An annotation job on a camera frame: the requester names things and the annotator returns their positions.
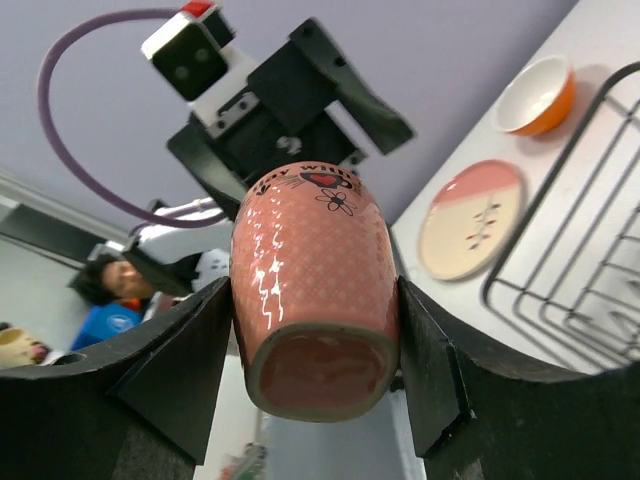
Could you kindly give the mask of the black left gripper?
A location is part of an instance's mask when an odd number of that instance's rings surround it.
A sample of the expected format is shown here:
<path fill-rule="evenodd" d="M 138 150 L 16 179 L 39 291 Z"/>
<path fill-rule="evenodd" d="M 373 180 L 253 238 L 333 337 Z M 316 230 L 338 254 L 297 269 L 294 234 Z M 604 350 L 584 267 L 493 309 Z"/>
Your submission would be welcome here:
<path fill-rule="evenodd" d="M 327 113 L 335 99 L 383 155 L 414 137 L 315 18 L 289 39 L 295 46 L 285 43 L 248 76 L 249 90 L 259 100 L 253 110 L 217 138 L 191 113 L 167 141 L 167 149 L 232 221 L 247 188 L 273 169 L 308 160 L 350 169 L 365 159 Z"/>

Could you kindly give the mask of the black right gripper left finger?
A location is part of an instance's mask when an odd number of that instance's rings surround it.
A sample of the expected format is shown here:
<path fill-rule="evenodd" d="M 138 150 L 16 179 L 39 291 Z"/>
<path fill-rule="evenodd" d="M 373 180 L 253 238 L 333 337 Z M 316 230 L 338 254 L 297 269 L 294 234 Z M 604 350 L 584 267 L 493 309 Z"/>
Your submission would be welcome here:
<path fill-rule="evenodd" d="M 5 479 L 190 479 L 204 462 L 232 316 L 220 278 L 47 366 L 1 373 Z"/>

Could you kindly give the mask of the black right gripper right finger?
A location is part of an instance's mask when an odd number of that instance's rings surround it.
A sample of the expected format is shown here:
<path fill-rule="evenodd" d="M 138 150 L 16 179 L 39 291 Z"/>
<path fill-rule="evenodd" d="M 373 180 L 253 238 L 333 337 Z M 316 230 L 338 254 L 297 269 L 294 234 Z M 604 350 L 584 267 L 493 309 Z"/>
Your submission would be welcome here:
<path fill-rule="evenodd" d="M 401 370 L 430 479 L 635 479 L 639 367 L 581 374 L 516 351 L 398 282 Z"/>

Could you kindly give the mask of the pink ceramic mug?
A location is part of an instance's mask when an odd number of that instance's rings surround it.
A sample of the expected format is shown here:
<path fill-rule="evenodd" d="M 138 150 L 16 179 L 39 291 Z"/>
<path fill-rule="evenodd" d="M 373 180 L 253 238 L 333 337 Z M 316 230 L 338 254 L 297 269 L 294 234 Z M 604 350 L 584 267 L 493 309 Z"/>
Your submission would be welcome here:
<path fill-rule="evenodd" d="M 384 218 L 354 173 L 309 161 L 264 175 L 235 220 L 230 280 L 259 409 L 340 422 L 382 398 L 399 366 L 397 273 Z"/>

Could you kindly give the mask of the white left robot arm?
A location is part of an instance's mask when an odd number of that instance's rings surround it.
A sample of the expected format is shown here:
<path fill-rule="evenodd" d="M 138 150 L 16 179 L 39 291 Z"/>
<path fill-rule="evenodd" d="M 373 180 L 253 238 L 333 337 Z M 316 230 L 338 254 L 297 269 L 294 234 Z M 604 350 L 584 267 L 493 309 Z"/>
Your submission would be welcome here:
<path fill-rule="evenodd" d="M 363 161 L 363 151 L 328 114 L 331 104 L 341 104 L 383 154 L 413 135 L 314 18 L 260 63 L 234 45 L 219 14 L 178 13 L 141 50 L 190 107 L 167 147 L 209 195 L 205 203 L 166 209 L 163 224 L 142 228 L 125 247 L 125 258 L 174 296 L 222 275 L 228 238 L 220 227 L 236 217 L 251 188 L 266 191 L 268 173 L 303 161 L 350 173 Z"/>

